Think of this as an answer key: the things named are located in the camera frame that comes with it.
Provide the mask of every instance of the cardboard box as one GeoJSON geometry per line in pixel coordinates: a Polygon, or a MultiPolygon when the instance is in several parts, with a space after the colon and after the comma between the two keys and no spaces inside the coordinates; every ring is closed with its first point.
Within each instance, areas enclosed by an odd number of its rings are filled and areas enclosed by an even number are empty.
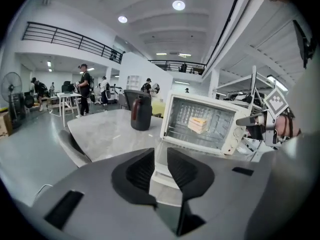
{"type": "Polygon", "coordinates": [[[10,136],[12,131],[9,112],[0,113],[0,140],[10,136]]]}

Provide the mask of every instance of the backpack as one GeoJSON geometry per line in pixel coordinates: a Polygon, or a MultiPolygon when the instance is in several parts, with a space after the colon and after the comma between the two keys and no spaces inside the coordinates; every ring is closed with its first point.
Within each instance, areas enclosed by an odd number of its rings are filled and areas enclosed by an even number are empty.
{"type": "Polygon", "coordinates": [[[144,93],[148,93],[148,90],[146,89],[146,86],[148,85],[148,83],[146,82],[144,85],[142,85],[141,87],[141,92],[144,92],[144,93]]]}

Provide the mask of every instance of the standing fan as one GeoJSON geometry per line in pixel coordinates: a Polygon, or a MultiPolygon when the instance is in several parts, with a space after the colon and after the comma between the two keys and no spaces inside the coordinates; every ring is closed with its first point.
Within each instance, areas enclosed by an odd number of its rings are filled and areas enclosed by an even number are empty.
{"type": "Polygon", "coordinates": [[[9,109],[11,115],[14,115],[12,120],[13,128],[18,127],[20,124],[18,123],[17,112],[15,108],[15,97],[20,95],[22,91],[22,82],[20,76],[15,72],[9,72],[4,76],[1,81],[1,94],[3,99],[9,103],[9,109]]]}

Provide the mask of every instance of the black metal railing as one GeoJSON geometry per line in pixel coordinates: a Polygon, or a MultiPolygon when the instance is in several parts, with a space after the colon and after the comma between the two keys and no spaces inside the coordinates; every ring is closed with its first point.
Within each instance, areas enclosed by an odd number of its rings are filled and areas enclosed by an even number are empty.
{"type": "Polygon", "coordinates": [[[99,55],[121,64],[122,53],[90,37],[60,27],[37,22],[27,22],[22,40],[42,41],[73,47],[99,55]]]}
{"type": "Polygon", "coordinates": [[[149,62],[156,64],[165,71],[182,72],[202,75],[206,69],[206,64],[196,62],[186,62],[181,60],[159,60],[152,59],[149,62]]]}

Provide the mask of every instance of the electric kettle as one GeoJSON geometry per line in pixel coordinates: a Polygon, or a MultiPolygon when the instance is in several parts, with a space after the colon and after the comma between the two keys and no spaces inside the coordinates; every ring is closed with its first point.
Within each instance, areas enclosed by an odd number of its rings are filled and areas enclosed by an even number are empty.
{"type": "Polygon", "coordinates": [[[139,95],[132,105],[131,127],[138,131],[146,131],[150,127],[152,116],[151,97],[139,95]]]}

